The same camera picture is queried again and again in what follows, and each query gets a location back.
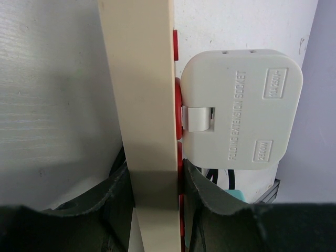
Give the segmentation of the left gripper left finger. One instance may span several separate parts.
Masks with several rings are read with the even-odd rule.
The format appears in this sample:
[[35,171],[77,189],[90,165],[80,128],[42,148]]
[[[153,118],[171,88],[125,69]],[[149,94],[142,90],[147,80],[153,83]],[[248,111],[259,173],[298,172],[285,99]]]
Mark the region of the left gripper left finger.
[[56,209],[1,206],[1,251],[128,251],[133,208],[123,164]]

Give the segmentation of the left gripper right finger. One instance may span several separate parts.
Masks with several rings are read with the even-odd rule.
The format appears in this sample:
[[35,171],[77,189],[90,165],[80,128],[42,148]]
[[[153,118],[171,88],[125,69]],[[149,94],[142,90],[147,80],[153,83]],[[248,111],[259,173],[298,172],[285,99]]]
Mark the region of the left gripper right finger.
[[189,251],[335,251],[334,204],[248,204],[183,160]]

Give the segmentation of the cyan plug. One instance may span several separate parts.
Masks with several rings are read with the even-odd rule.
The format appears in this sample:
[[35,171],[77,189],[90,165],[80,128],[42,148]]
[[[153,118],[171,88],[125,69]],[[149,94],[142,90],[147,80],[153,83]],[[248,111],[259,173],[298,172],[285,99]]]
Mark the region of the cyan plug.
[[220,195],[220,200],[229,203],[246,202],[245,197],[240,190],[223,190]]

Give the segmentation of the white plug adapter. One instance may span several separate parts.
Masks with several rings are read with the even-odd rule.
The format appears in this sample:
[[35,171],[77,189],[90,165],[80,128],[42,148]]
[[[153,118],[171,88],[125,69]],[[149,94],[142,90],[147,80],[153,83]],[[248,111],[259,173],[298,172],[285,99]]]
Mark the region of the white plug adapter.
[[300,66],[270,50],[205,51],[181,75],[183,148],[205,169],[261,170],[284,156],[303,85]]

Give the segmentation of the beige red power strip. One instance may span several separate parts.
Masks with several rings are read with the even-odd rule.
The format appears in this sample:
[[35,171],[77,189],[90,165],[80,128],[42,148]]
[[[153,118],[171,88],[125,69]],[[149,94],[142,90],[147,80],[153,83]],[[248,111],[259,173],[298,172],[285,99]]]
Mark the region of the beige red power strip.
[[145,251],[180,251],[172,1],[98,1]]

